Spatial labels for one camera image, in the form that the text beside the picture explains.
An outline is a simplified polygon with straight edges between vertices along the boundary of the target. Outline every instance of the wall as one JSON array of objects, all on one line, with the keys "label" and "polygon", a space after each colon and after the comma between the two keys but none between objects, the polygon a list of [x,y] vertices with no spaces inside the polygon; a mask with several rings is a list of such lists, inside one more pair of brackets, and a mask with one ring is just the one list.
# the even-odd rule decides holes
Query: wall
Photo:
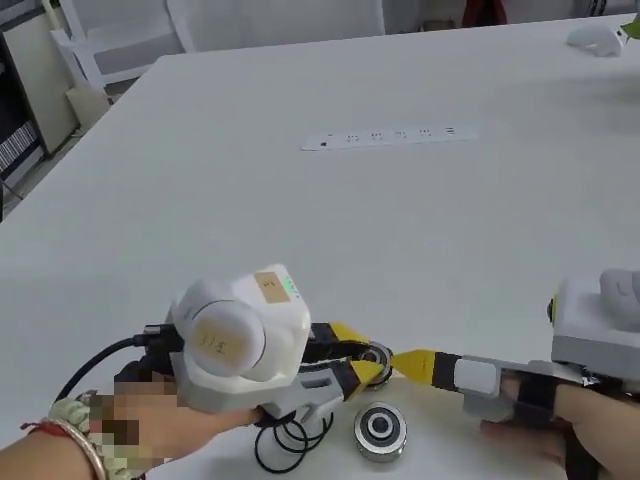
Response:
[{"label": "wall", "polygon": [[[466,0],[422,0],[425,19],[452,19],[459,24]],[[509,23],[542,22],[571,18],[574,6],[586,9],[587,0],[502,0]],[[634,9],[634,0],[608,0],[607,14],[627,13]]]}]

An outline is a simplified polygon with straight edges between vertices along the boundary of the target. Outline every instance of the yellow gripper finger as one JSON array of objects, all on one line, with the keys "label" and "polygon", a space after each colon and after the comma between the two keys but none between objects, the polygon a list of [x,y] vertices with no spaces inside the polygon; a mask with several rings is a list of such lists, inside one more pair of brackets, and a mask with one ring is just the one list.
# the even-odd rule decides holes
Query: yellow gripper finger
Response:
[{"label": "yellow gripper finger", "polygon": [[394,354],[391,366],[414,383],[455,392],[455,366],[460,358],[434,350],[412,350]]}]

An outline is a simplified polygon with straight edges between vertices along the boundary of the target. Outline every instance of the electrical outlet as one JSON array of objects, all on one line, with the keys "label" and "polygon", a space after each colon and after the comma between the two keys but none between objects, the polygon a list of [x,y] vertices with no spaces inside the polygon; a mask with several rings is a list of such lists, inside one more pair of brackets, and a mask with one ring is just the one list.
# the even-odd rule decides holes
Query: electrical outlet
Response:
[{"label": "electrical outlet", "polygon": [[417,127],[408,129],[381,129],[368,132],[326,133],[307,139],[302,150],[342,150],[383,145],[407,145],[475,140],[477,134],[463,127]]}]

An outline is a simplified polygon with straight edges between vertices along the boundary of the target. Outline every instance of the hand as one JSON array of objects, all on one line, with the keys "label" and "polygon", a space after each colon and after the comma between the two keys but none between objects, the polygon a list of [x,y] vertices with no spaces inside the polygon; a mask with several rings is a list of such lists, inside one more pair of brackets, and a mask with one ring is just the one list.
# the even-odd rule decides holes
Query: hand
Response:
[{"label": "hand", "polygon": [[[507,379],[502,390],[518,398],[519,382]],[[572,424],[587,451],[603,466],[601,480],[640,478],[640,405],[605,397],[591,390],[559,385],[554,413]],[[483,422],[483,435],[551,460],[564,468],[565,445],[562,434],[529,430],[508,424]]]},{"label": "hand", "polygon": [[91,403],[92,433],[110,433],[118,447],[137,446],[139,461],[150,470],[166,460],[183,458],[213,437],[259,421],[257,410],[207,414],[178,404],[172,379],[153,374],[151,382],[115,385],[111,396]]}]

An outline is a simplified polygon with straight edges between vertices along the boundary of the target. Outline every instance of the metal bearing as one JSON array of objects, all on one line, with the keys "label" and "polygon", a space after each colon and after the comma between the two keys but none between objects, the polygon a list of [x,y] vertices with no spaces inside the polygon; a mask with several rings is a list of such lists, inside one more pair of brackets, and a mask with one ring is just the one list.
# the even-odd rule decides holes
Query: metal bearing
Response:
[{"label": "metal bearing", "polygon": [[379,363],[383,367],[380,375],[367,385],[368,389],[379,390],[389,382],[389,379],[393,374],[393,368],[391,368],[392,356],[393,352],[390,349],[377,342],[370,342],[369,349],[360,355],[360,360]]},{"label": "metal bearing", "polygon": [[362,409],[353,426],[356,445],[372,462],[396,460],[407,444],[407,422],[398,411],[386,403],[375,402]]}]

